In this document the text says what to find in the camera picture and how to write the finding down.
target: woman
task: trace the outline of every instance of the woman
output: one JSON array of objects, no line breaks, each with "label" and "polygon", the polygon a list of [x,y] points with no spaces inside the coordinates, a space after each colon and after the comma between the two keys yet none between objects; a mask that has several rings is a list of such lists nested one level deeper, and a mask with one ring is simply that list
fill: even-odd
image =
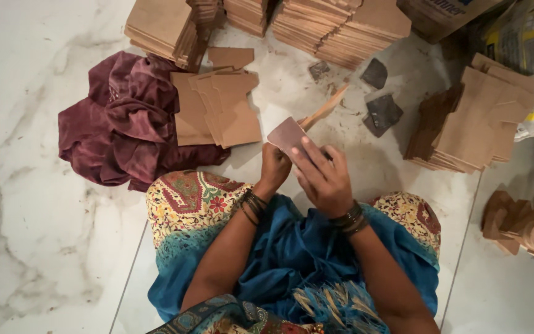
[{"label": "woman", "polygon": [[433,211],[407,193],[358,204],[345,155],[303,147],[311,161],[291,158],[317,209],[308,217],[276,194],[292,164],[271,144],[254,186],[188,171],[150,187],[148,298],[167,321],[150,333],[439,332]]}]

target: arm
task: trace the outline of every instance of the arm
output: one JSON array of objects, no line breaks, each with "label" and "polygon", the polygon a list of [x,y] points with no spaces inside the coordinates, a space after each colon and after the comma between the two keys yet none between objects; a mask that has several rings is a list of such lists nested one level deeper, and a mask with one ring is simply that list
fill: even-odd
[{"label": "arm", "polygon": [[[344,216],[354,204],[345,155],[332,146],[325,146],[333,158],[331,163],[314,143],[305,139],[302,140],[304,149],[316,166],[293,148],[298,182],[308,199],[328,218]],[[349,240],[376,310],[390,331],[393,334],[440,333],[419,292],[374,230],[368,226]]]},{"label": "arm", "polygon": [[[267,203],[290,174],[291,162],[275,146],[263,145],[261,180],[253,193]],[[259,222],[248,204],[242,204],[246,213]],[[191,284],[184,294],[181,311],[202,301],[224,293],[232,293],[238,278],[244,272],[250,247],[255,238],[256,227],[242,210],[228,221],[226,227],[211,243],[199,262]]]}]

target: woman's left hand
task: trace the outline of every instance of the woman's left hand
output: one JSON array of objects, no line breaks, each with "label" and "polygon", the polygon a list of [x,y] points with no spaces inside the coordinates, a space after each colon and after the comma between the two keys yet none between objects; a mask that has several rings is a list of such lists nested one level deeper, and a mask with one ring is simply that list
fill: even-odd
[{"label": "woman's left hand", "polygon": [[279,187],[288,178],[292,169],[292,161],[279,148],[271,143],[263,145],[263,166],[261,167],[261,180],[257,183],[261,188],[268,188],[275,194]]}]

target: crumpled cloth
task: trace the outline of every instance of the crumpled cloth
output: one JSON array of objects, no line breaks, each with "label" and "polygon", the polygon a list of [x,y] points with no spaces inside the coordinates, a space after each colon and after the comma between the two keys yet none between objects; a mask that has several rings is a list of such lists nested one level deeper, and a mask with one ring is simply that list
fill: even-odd
[{"label": "crumpled cloth", "polygon": [[171,171],[220,165],[230,149],[178,146],[173,62],[118,52],[89,72],[88,97],[59,113],[59,157],[103,186],[146,191]]}]

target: black bangle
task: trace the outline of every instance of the black bangle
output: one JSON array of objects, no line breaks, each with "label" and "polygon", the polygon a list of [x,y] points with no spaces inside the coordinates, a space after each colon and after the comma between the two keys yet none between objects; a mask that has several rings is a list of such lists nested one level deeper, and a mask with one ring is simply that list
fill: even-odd
[{"label": "black bangle", "polygon": [[[240,208],[242,209],[246,217],[250,220],[250,222],[255,226],[259,226],[259,223],[261,222],[261,217],[263,216],[265,212],[265,209],[263,209],[263,207],[261,206],[261,202],[265,203],[265,201],[263,201],[257,195],[255,195],[251,189],[248,189],[242,196]],[[255,222],[250,217],[250,215],[246,212],[246,210],[243,207],[244,203],[246,203],[248,205],[248,208],[250,208],[250,210],[255,214],[258,222]]]},{"label": "black bangle", "polygon": [[260,198],[259,196],[255,195],[255,193],[253,193],[253,191],[251,189],[248,189],[247,191],[247,194],[248,196],[254,201],[257,203],[257,205],[259,203],[263,204],[264,206],[267,206],[269,203],[267,203],[266,201],[264,201],[262,198]]},{"label": "black bangle", "polygon": [[259,227],[259,224],[258,223],[255,223],[255,221],[248,215],[248,213],[246,213],[246,210],[244,209],[244,207],[242,206],[242,204],[240,205],[240,208],[242,209],[242,212],[244,212],[244,215],[248,218],[248,220],[250,221],[251,224],[255,225],[255,227]]},{"label": "black bangle", "polygon": [[345,215],[330,219],[330,222],[344,232],[347,237],[352,236],[355,232],[364,229],[370,224],[368,219],[364,217],[362,207],[356,201],[354,201],[354,205]]}]

